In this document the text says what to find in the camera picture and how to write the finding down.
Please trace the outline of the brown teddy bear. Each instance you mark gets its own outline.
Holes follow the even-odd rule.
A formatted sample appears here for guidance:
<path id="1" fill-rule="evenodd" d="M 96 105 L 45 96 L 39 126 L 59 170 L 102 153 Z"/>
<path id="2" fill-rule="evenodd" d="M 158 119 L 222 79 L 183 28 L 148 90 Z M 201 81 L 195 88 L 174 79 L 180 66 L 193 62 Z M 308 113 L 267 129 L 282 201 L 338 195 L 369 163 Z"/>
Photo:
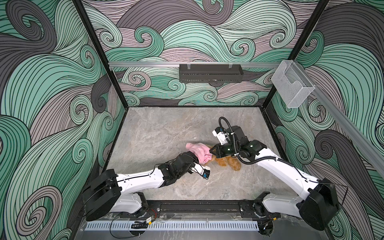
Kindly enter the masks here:
<path id="1" fill-rule="evenodd" d="M 233 158 L 232 156 L 223 156 L 218 150 L 217 147 L 210 146 L 208 147 L 211 150 L 210 152 L 212 153 L 212 158 L 208 162 L 215 162 L 221 167 L 226 167 L 229 166 L 232 170 L 234 171 L 240 171 L 242 164 L 237 158 Z"/>

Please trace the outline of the pink teddy hoodie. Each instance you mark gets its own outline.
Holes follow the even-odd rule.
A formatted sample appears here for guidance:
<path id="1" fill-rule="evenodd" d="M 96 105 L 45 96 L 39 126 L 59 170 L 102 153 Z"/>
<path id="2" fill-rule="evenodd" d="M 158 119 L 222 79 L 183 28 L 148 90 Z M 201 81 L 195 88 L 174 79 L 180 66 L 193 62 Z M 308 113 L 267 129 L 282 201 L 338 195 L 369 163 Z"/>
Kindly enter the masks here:
<path id="1" fill-rule="evenodd" d="M 213 154 L 210 153 L 210 148 L 205 144 L 187 143 L 186 149 L 192 152 L 198 158 L 198 161 L 201 165 L 205 165 L 212 160 Z"/>

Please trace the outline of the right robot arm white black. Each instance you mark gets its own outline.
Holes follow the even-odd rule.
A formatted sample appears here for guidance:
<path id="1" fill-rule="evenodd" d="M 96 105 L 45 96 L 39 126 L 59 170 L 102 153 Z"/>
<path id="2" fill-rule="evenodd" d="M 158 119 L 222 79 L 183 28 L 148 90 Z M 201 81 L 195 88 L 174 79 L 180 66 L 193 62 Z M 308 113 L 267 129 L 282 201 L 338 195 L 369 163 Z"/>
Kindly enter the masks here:
<path id="1" fill-rule="evenodd" d="M 258 140 L 249 141 L 243 130 L 234 126 L 213 130 L 219 143 L 210 152 L 217 158 L 237 157 L 245 165 L 256 164 L 269 171 L 297 195 L 295 197 L 263 192 L 254 201 L 256 214 L 262 218 L 285 214 L 304 220 L 323 231 L 340 210 L 336 185 L 328 179 L 319 180 L 284 161 Z"/>

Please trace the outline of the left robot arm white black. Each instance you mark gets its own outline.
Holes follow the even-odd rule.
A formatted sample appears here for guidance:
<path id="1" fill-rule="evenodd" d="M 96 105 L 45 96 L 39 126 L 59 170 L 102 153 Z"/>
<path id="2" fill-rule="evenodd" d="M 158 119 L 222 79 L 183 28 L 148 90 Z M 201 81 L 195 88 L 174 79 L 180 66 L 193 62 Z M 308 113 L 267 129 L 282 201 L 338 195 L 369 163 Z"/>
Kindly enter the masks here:
<path id="1" fill-rule="evenodd" d="M 113 169 L 106 170 L 83 188 L 84 217 L 90 222 L 108 213 L 142 216 L 148 209 L 143 190 L 172 185 L 186 173 L 208 179 L 210 168 L 202 166 L 195 154 L 186 152 L 146 172 L 117 174 Z"/>

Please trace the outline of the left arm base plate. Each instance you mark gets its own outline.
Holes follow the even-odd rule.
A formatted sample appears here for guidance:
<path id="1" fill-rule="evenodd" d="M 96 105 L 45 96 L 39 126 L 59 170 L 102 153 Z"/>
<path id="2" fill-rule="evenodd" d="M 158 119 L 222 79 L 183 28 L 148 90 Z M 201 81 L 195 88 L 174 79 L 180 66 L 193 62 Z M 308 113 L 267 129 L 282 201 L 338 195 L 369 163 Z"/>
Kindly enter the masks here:
<path id="1" fill-rule="evenodd" d="M 157 217 L 161 212 L 161 202 L 148 200 L 146 203 L 143 203 L 142 206 L 133 214 L 128 212 L 123 212 L 120 214 L 121 218 L 129 219 L 143 219 L 150 216 Z"/>

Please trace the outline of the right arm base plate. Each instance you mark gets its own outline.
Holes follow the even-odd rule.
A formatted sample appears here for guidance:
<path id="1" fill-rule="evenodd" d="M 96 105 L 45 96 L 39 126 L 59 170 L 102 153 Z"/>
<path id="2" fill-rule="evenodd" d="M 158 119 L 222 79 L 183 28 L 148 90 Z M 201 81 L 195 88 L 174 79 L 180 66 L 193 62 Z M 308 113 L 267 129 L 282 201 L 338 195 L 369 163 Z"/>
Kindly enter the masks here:
<path id="1" fill-rule="evenodd" d="M 280 213 L 271 213 L 263 205 L 263 200 L 270 192 L 262 192 L 255 200 L 242 200 L 239 202 L 243 218 L 274 220 L 281 217 Z"/>

